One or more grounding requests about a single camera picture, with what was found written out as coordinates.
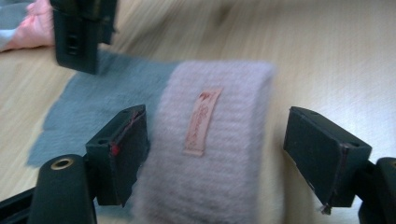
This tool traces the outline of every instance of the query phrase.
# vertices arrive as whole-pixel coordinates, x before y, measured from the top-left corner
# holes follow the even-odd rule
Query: gray knit cloth
[[[85,154],[85,144],[118,112],[146,105],[148,137],[163,90],[178,63],[158,63],[101,51],[97,75],[75,74],[50,109],[30,150],[28,164],[41,166],[63,154]]]
[[[143,223],[255,223],[263,128],[273,67],[259,62],[187,62],[168,81],[151,151],[133,193]],[[182,153],[195,100],[223,88],[205,154]]]

